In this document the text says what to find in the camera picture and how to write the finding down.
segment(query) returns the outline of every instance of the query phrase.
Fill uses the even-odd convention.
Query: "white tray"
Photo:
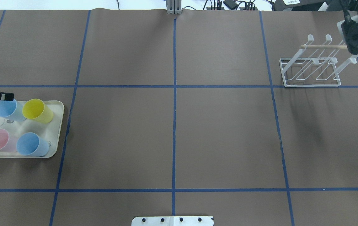
[[[64,105],[57,100],[44,100],[44,103],[53,111],[54,117],[50,123],[42,124],[33,120],[13,121],[0,117],[0,129],[5,129],[15,137],[19,138],[24,133],[33,132],[49,143],[49,151],[42,157],[24,156],[15,153],[0,152],[0,159],[45,159],[52,157],[57,151],[59,136],[61,130],[61,122],[63,120]]]

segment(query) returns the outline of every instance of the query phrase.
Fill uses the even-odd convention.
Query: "blue object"
[[[17,140],[17,152],[22,155],[40,157],[48,151],[48,142],[35,133],[25,133]]]
[[[0,117],[14,121],[24,121],[23,105],[18,103],[16,99],[13,101],[0,101]]]

